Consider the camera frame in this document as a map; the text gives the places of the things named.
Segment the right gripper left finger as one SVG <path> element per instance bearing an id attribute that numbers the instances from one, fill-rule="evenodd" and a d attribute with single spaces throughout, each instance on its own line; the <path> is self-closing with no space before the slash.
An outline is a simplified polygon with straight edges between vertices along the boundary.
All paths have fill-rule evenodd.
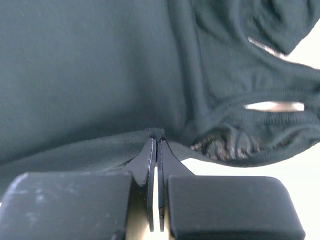
<path id="1" fill-rule="evenodd" d="M 157 142 L 116 171 L 30 172 L 0 207 L 3 240 L 124 240 L 154 230 Z"/>

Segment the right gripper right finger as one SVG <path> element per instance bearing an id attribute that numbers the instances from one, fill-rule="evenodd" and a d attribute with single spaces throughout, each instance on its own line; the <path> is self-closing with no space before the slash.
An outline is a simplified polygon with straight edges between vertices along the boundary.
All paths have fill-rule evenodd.
<path id="1" fill-rule="evenodd" d="M 157 145 L 159 226 L 176 240 L 303 240 L 290 194 L 269 176 L 195 175 Z"/>

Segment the black tank top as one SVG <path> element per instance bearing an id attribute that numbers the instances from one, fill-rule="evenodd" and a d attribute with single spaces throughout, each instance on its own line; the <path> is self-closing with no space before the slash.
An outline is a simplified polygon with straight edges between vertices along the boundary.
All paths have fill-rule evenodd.
<path id="1" fill-rule="evenodd" d="M 149 138 L 233 167 L 320 140 L 320 72 L 283 61 L 317 0 L 3 0 L 0 191 L 26 172 L 108 171 Z"/>

